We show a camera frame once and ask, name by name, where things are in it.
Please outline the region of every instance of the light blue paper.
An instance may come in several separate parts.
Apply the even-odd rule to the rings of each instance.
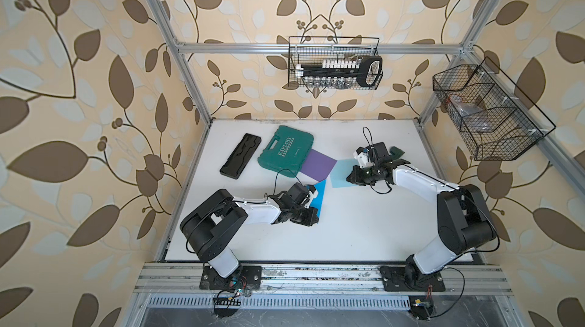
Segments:
[[[347,177],[349,176],[350,173],[352,173],[354,165],[357,164],[358,162],[354,158],[337,161],[335,167],[333,168],[333,170],[331,170],[331,173],[329,174],[331,186],[333,188],[357,186],[347,182]]]
[[[327,180],[323,180],[320,183],[315,184],[315,188],[317,189],[317,191],[319,192],[317,197],[313,199],[313,201],[311,202],[311,206],[313,208],[317,208],[317,216],[319,216],[321,214],[321,205],[323,205],[323,196],[325,195],[325,184],[326,184]]]

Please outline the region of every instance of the plastic bag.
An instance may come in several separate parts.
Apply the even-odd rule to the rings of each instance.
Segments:
[[[449,95],[449,99],[469,130],[474,132],[492,132],[492,127],[488,120],[488,112],[485,109],[480,108],[476,104],[464,103],[459,95]]]

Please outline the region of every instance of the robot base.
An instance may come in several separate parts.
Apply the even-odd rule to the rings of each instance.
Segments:
[[[262,280],[262,267],[261,266],[240,266],[230,275],[228,278],[223,278],[217,274],[217,272],[209,266],[205,266],[203,274],[201,275],[201,282],[199,283],[199,289],[201,290],[228,290],[229,282],[232,276],[246,278],[246,289],[258,290],[260,289],[260,281]]]
[[[380,274],[382,274],[382,282],[384,284],[384,291],[424,291],[428,290],[429,285],[432,286],[433,291],[445,291],[445,284],[439,272],[428,275],[423,283],[418,283],[415,287],[410,287],[406,284],[404,275],[404,267],[390,267],[381,266]]]

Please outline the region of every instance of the black wire basket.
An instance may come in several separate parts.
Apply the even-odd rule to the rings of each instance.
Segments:
[[[551,119],[514,83],[516,96],[494,80],[493,61],[460,65],[433,76],[433,91],[457,127],[474,160],[512,161],[556,128]],[[527,109],[522,101],[530,103]],[[531,117],[548,123],[538,124]]]
[[[383,76],[379,42],[362,37],[289,37],[289,87],[375,90]]]

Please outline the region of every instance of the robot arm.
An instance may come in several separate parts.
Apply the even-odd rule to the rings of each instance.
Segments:
[[[293,185],[289,191],[267,199],[242,199],[220,189],[183,219],[180,229],[193,251],[223,278],[239,266],[228,243],[244,224],[275,224],[292,221],[310,227],[317,223],[317,209],[311,205],[318,195],[313,185]],[[211,218],[215,214],[219,223]]]
[[[440,181],[410,166],[407,169],[394,168],[392,179],[395,185],[405,187],[437,206],[438,236],[406,260],[406,283],[410,287],[425,285],[429,276],[463,252],[497,236],[486,201],[477,186]]]
[[[439,235],[406,260],[406,278],[412,283],[423,281],[463,252],[497,236],[483,195],[475,185],[460,187],[428,176],[408,166],[410,162],[388,153],[382,142],[358,148],[354,157],[359,165],[353,167],[347,181],[355,185],[385,181],[436,204]]]

